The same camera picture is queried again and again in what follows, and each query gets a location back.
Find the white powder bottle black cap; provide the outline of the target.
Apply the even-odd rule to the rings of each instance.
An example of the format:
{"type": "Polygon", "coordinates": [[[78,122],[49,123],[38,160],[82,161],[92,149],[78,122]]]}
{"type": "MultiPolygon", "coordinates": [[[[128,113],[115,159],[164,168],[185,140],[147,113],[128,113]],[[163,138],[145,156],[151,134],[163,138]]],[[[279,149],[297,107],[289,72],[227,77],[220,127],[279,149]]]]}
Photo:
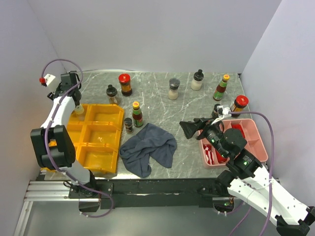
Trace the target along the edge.
{"type": "Polygon", "coordinates": [[[201,89],[202,83],[204,79],[204,74],[202,69],[199,69],[194,73],[193,80],[191,82],[191,89],[194,91],[198,91],[201,89]]]}

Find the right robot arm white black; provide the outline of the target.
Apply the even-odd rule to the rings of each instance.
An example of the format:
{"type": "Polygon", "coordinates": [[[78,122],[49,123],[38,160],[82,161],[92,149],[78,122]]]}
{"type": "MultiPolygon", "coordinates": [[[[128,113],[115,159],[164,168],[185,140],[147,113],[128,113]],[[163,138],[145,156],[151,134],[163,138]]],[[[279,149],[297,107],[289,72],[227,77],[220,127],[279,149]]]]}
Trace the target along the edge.
{"type": "Polygon", "coordinates": [[[224,130],[213,119],[195,118],[181,121],[186,138],[199,131],[197,140],[206,139],[223,157],[227,171],[217,177],[216,192],[244,201],[276,226],[282,236],[305,236],[315,221],[315,208],[306,206],[287,192],[270,171],[246,148],[247,141],[238,129],[224,130]]]}

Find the green lid cream bottle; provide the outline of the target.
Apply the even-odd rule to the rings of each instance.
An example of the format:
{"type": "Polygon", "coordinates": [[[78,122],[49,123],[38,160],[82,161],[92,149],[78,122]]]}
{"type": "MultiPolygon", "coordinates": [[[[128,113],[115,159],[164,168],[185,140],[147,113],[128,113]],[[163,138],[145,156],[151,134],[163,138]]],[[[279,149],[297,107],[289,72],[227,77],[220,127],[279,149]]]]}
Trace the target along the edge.
{"type": "Polygon", "coordinates": [[[81,104],[74,108],[74,112],[76,115],[82,115],[84,113],[84,111],[85,111],[85,109],[81,104]]]}

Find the yellow cap green label bottle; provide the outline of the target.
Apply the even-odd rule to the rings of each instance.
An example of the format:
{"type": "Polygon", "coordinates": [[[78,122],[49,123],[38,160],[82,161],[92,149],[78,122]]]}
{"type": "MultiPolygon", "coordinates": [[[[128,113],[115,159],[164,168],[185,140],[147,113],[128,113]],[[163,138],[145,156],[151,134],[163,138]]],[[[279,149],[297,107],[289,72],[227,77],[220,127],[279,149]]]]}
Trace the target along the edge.
{"type": "Polygon", "coordinates": [[[132,117],[133,123],[135,127],[142,127],[143,126],[143,116],[142,111],[140,109],[140,103],[138,101],[134,101],[132,104],[132,117]]]}

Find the round black cap dark bottle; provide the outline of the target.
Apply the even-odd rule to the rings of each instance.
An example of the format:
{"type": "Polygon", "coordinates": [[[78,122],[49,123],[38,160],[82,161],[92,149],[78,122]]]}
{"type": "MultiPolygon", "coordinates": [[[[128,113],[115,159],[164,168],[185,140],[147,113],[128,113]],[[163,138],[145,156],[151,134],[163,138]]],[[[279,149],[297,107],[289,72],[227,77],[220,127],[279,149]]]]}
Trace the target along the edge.
{"type": "Polygon", "coordinates": [[[118,91],[115,87],[112,85],[108,85],[108,88],[106,89],[106,95],[108,97],[110,104],[119,105],[121,100],[118,95],[118,91]]]}

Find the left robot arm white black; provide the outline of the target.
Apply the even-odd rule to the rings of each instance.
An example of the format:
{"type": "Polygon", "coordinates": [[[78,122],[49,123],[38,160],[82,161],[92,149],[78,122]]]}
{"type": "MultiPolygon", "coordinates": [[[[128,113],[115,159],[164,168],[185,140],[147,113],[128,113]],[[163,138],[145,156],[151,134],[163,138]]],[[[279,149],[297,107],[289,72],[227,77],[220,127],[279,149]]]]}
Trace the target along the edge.
{"type": "Polygon", "coordinates": [[[64,185],[71,191],[92,198],[98,193],[98,184],[93,173],[76,160],[74,143],[66,129],[71,115],[84,119],[79,76],[75,71],[60,77],[46,74],[39,81],[49,90],[47,97],[53,107],[41,127],[30,134],[37,163],[64,174],[68,178],[64,185]]]}

